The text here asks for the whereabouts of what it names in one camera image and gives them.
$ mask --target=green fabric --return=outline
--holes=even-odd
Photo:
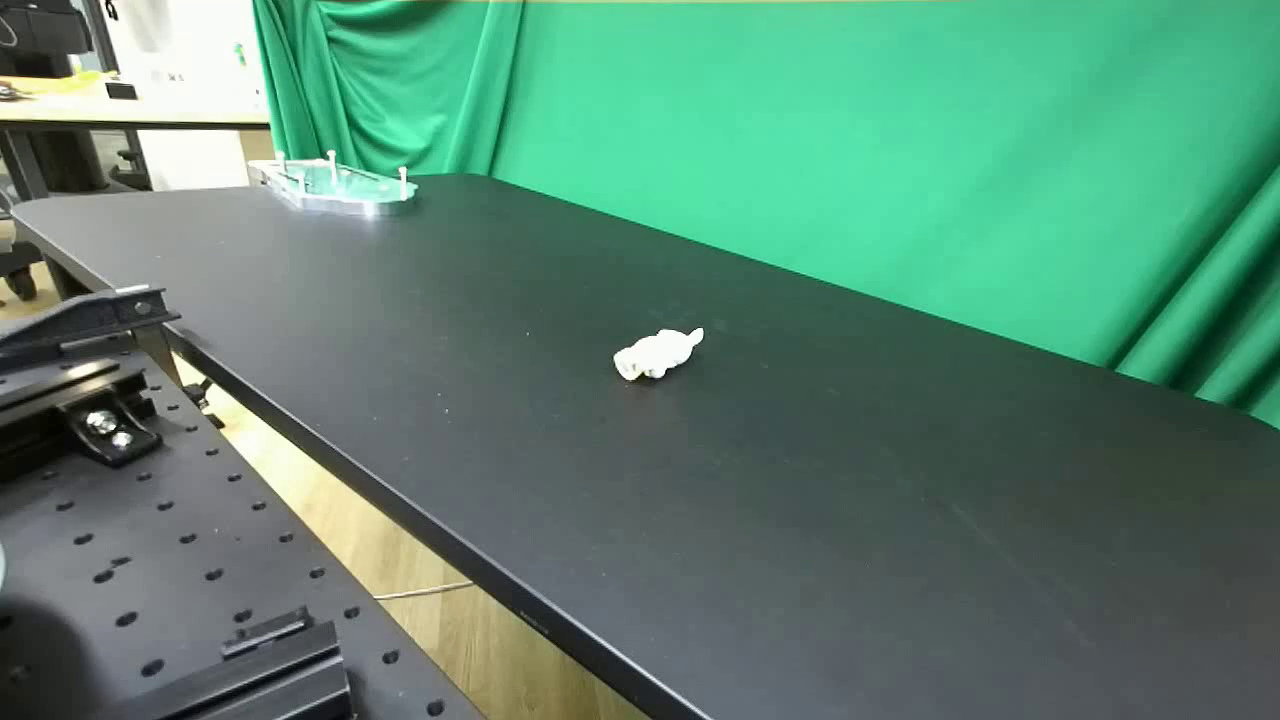
[[[491,162],[432,169],[491,173],[1280,424],[1277,0],[507,6],[507,46],[482,43],[491,72],[467,83],[482,110],[462,118]],[[444,15],[410,31],[482,39]],[[278,103],[275,123],[295,123],[304,103]]]
[[[410,174],[487,173],[525,3],[256,0],[285,156]]]

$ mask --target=black table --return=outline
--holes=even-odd
[[[15,209],[639,709],[1277,715],[1280,435],[491,181]],[[609,355],[706,328],[665,384]]]

